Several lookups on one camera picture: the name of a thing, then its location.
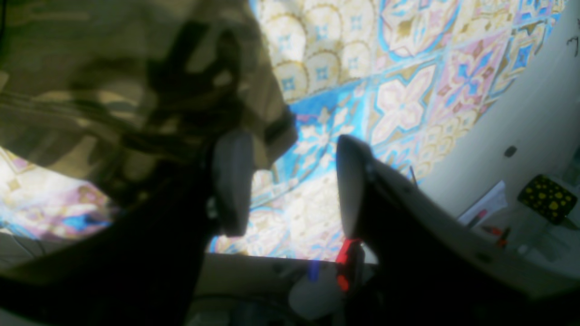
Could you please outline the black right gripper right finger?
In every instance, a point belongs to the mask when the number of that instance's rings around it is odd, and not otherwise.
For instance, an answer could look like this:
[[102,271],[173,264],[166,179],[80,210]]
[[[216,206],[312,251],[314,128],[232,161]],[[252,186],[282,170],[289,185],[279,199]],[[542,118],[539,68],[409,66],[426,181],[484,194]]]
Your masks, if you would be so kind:
[[344,235],[377,258],[347,326],[577,326],[579,282],[488,243],[350,135],[336,147]]

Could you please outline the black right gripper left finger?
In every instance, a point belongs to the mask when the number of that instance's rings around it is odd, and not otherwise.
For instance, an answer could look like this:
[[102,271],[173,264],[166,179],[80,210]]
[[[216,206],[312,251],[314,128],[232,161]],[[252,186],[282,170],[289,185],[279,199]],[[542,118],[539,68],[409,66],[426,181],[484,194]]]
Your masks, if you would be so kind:
[[38,326],[180,326],[212,237],[245,234],[255,139],[234,130],[75,245],[1,272],[1,319]]

